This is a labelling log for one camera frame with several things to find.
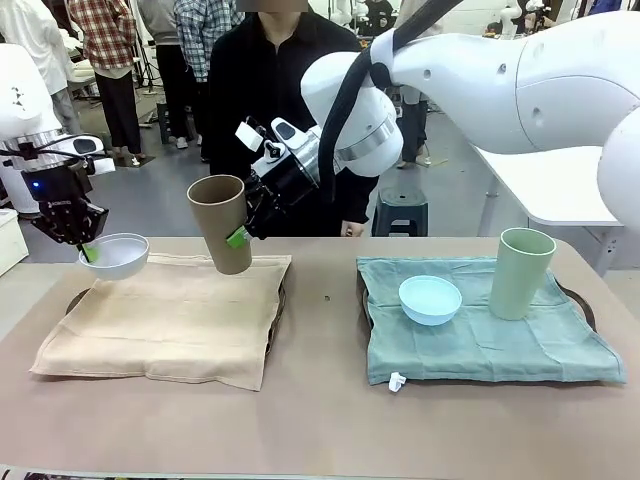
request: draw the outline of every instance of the plaid shirt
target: plaid shirt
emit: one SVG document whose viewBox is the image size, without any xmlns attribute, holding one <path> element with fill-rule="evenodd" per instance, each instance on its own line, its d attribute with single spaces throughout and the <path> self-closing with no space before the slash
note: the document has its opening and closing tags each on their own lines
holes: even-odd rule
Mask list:
<svg viewBox="0 0 640 480">
<path fill-rule="evenodd" d="M 84 56 L 92 66 L 133 65 L 136 22 L 125 0 L 69 0 L 69 13 L 84 32 Z"/>
<path fill-rule="evenodd" d="M 177 0 L 174 12 L 182 53 L 193 69 L 196 81 L 209 75 L 213 44 L 244 19 L 235 0 Z"/>
</svg>

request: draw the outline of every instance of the teal cloth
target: teal cloth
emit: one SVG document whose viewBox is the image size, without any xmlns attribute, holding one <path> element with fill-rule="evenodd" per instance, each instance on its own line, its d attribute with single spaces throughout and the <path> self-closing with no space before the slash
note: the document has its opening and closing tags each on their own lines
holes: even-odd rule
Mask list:
<svg viewBox="0 0 640 480">
<path fill-rule="evenodd" d="M 369 383 L 388 382 L 393 372 L 416 380 L 626 383 L 622 359 L 591 330 L 551 272 L 524 319 L 494 316 L 488 305 L 495 264 L 486 257 L 358 258 L 373 321 Z M 416 275 L 458 287 L 462 307 L 453 319 L 427 327 L 405 315 L 398 288 Z"/>
</svg>

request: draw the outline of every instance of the cloth napkin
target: cloth napkin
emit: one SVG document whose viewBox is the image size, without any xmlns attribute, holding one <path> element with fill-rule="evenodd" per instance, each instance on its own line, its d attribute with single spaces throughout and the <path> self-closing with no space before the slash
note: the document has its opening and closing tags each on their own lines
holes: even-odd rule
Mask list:
<svg viewBox="0 0 640 480">
<path fill-rule="evenodd" d="M 43 342 L 31 371 L 258 391 L 290 263 L 256 257 L 245 272 L 225 276 L 208 257 L 151 255 L 129 279 L 97 280 Z"/>
<path fill-rule="evenodd" d="M 495 263 L 495 258 L 358 258 L 373 322 L 369 383 L 388 382 L 393 372 L 420 380 L 626 382 L 622 359 L 589 327 L 550 272 L 524 319 L 495 317 L 488 308 Z M 416 275 L 434 275 L 458 287 L 462 307 L 453 319 L 427 327 L 405 315 L 398 288 Z"/>
</svg>

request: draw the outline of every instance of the white bowl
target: white bowl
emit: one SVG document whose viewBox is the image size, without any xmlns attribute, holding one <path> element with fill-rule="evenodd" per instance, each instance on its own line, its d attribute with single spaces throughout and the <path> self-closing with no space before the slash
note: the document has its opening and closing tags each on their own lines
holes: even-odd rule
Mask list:
<svg viewBox="0 0 640 480">
<path fill-rule="evenodd" d="M 462 305 L 460 290 L 440 277 L 411 277 L 402 282 L 398 293 L 404 313 L 421 325 L 442 325 Z"/>
<path fill-rule="evenodd" d="M 135 233 L 116 233 L 94 240 L 89 246 L 97 259 L 87 262 L 82 252 L 78 260 L 101 280 L 124 280 L 138 273 L 147 263 L 149 241 Z"/>
</svg>

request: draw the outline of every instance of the blue plaid shirt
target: blue plaid shirt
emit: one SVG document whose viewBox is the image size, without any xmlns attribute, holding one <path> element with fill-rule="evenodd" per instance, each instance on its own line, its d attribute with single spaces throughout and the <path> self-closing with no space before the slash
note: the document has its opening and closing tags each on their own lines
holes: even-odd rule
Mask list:
<svg viewBox="0 0 640 480">
<path fill-rule="evenodd" d="M 209 75 L 213 44 L 244 19 L 235 0 L 177 0 L 174 13 L 182 53 L 193 69 L 196 81 Z"/>
</svg>

